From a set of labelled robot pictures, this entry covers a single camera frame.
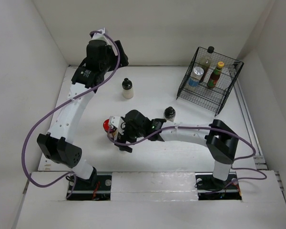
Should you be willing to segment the red lid sauce jar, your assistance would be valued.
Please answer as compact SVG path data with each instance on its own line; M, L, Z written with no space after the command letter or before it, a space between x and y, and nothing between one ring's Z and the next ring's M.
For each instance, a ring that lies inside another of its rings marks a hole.
M103 123L103 128L104 128L104 131L107 133L108 137L110 139L115 139L115 136L117 134L117 128L110 125L110 122L109 122L109 119L106 119Z

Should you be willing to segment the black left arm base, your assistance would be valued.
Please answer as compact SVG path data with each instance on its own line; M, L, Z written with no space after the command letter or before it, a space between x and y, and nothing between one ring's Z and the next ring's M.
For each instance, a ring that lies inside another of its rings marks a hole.
M101 173L97 176L95 186L88 187L82 180L67 176L68 190L66 199L70 201L108 201L111 199L112 174Z

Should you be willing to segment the brown spice jar black cap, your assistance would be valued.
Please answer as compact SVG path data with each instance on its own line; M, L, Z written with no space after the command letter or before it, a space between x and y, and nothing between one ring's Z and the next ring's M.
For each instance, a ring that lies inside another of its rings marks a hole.
M173 122L176 116L176 111L173 107L169 106L164 110L163 116L167 121Z

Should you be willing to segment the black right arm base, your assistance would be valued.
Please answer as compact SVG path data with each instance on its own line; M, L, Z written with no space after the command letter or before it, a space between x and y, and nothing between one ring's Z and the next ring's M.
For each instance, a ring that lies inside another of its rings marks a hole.
M229 184L236 178L236 173L230 173L226 181L214 178L212 173L195 173L198 200L242 200L239 185Z

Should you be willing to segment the yellow cap sauce bottle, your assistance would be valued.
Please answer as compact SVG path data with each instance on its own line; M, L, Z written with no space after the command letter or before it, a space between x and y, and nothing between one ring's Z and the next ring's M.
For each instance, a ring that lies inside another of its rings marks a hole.
M207 82L207 87L213 89L216 87L216 84L220 78L222 69L224 67L224 62L218 62L216 68L211 73L209 80Z

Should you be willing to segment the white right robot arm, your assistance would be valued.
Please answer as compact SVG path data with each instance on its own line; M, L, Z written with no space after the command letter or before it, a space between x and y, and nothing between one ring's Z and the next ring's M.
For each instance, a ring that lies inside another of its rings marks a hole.
M238 138L221 120L215 119L209 125L185 126L163 118L149 119L139 111L131 110L124 117L111 117L108 126L115 133L115 145L128 153L139 140L179 141L205 146L214 159L214 170L207 180L207 187L218 191L228 184Z

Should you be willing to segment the tall dark sauce bottle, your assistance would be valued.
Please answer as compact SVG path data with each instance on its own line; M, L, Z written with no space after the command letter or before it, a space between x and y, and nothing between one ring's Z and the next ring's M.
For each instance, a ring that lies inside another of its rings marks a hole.
M212 54L214 52L214 47L209 46L207 49L207 53L200 59L199 66L203 69L204 73L203 76L200 79L200 83L204 81L204 78L207 74L207 71L212 63Z

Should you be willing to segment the white powder jar black cap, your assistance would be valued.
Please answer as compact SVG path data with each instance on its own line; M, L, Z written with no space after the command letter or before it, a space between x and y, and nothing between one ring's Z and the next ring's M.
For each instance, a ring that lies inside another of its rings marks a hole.
M124 78L123 82L122 82L122 95L125 99L131 99L134 96L134 92L133 92L133 83L131 80L129 80L128 78Z

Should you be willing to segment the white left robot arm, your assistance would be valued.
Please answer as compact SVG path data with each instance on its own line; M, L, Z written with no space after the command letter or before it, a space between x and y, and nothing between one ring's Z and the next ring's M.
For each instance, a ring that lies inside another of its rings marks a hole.
M68 93L69 104L64 106L55 123L46 134L39 134L37 144L44 156L57 164L63 164L73 171L86 189L92 189L97 182L96 169L82 156L82 150L73 145L77 126L84 110L96 94L96 86L104 81L107 72L115 67L128 66L128 57L120 41L114 42L120 56L105 40L91 40L86 47L86 58L74 72Z

